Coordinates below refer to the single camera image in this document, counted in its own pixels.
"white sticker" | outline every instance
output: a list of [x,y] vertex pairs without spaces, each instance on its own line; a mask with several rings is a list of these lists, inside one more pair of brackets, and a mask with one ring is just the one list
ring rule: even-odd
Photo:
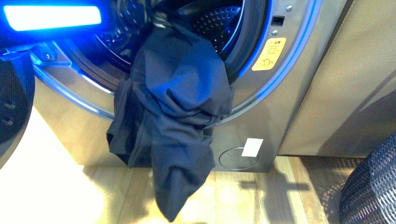
[[263,139],[247,139],[242,156],[256,157]]

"fabric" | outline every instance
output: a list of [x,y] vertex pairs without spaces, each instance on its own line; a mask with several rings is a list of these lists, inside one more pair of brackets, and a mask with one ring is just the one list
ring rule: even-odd
[[208,40],[175,18],[155,23],[115,93],[107,141],[130,168],[152,166],[158,207],[173,221],[214,167],[203,129],[231,112],[233,94]]

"woven basket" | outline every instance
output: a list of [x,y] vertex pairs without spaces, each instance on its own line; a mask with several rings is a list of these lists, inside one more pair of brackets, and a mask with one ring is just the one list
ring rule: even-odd
[[341,193],[341,224],[396,224],[396,132],[351,173]]

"front-loading washing machine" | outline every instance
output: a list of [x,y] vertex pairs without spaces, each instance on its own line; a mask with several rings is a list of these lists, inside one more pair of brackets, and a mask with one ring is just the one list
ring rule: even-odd
[[[108,5],[114,7],[103,9],[102,16],[117,15],[125,2],[112,1]],[[232,113],[206,130],[214,139],[215,170],[269,171],[349,2],[151,2],[166,4],[187,18],[197,35],[212,41],[225,62],[235,95]],[[12,1],[2,2],[2,6],[7,4]],[[0,14],[7,21],[4,12]],[[116,19],[122,20],[123,16],[121,13]],[[2,26],[10,30],[6,22]],[[2,31],[2,67],[7,75],[2,76],[1,83],[8,92],[1,95],[1,131],[6,134],[1,139],[0,165],[7,161],[23,134],[34,96],[34,107],[78,164],[124,166],[109,152],[106,131],[114,118],[113,94],[118,81],[129,74],[136,48],[130,44],[133,35],[128,26],[110,34],[87,25],[76,28],[75,33],[59,34],[56,29],[41,31],[47,34],[45,42],[18,48],[10,46],[24,43],[22,35],[18,36],[16,30],[14,36]],[[247,148],[248,139],[259,139],[260,143]],[[244,151],[251,151],[250,156],[241,156]]]

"floor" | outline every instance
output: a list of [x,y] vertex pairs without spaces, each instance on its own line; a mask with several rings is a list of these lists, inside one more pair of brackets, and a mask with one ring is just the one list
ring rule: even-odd
[[[212,172],[174,223],[333,224],[360,159],[281,157],[267,174]],[[79,166],[34,109],[0,170],[0,223],[162,224],[150,169]]]

